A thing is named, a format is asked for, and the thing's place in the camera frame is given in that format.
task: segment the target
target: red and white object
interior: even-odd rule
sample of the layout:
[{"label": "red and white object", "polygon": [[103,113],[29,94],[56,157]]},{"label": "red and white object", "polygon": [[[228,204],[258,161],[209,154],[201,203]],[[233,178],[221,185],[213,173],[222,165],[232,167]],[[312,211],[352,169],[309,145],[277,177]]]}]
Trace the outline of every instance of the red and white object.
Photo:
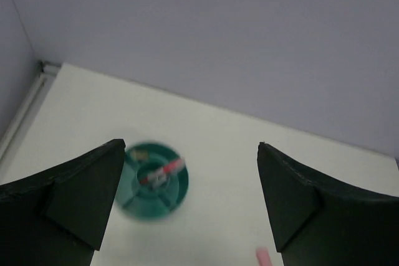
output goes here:
[{"label": "red and white object", "polygon": [[175,159],[168,164],[158,168],[156,171],[149,173],[145,178],[140,180],[140,184],[152,183],[153,187],[157,187],[166,181],[166,176],[176,174],[185,168],[185,161],[183,158]]}]

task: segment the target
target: pink object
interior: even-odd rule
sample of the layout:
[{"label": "pink object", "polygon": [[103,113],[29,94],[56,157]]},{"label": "pink object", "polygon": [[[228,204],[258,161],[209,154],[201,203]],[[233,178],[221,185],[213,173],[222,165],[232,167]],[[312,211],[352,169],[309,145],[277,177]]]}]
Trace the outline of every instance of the pink object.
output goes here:
[{"label": "pink object", "polygon": [[273,266],[267,248],[265,247],[258,248],[256,250],[256,257],[259,262],[259,266]]},{"label": "pink object", "polygon": [[172,162],[158,168],[156,171],[149,173],[147,177],[140,180],[140,184],[153,183],[157,185],[158,181],[166,178],[167,174],[178,173],[185,167],[185,161],[182,158],[173,160]]}]

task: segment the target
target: gray wall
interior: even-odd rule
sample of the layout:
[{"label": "gray wall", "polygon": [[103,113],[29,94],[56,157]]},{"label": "gray wall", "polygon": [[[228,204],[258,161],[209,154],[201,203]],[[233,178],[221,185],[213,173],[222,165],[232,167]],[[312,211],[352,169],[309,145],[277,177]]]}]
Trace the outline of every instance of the gray wall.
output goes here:
[{"label": "gray wall", "polygon": [[399,0],[16,2],[41,58],[399,156]]},{"label": "gray wall", "polygon": [[12,0],[0,0],[0,137],[33,82],[34,61]]}]

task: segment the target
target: tabletop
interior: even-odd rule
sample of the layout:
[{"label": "tabletop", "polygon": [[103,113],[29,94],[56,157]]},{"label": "tabletop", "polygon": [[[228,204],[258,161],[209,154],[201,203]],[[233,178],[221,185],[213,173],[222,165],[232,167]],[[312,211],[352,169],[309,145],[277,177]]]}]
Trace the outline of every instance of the tabletop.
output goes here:
[{"label": "tabletop", "polygon": [[113,206],[93,266],[257,265],[276,252],[257,172],[265,141],[346,183],[399,196],[391,157],[64,64],[1,183],[80,156],[112,138],[168,144],[187,163],[190,185],[165,219],[136,221]]}]

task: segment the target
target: green bowl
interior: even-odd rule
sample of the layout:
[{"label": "green bowl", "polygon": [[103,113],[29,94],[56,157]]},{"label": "green bowl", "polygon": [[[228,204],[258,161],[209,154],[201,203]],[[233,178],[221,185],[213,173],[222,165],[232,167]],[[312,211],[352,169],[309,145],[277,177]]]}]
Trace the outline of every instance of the green bowl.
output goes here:
[{"label": "green bowl", "polygon": [[139,180],[149,172],[179,158],[171,148],[159,143],[140,143],[125,152],[125,164],[119,180],[115,202],[129,216],[157,219],[173,212],[186,196],[188,172],[185,167],[168,176],[166,182],[153,189]]}]

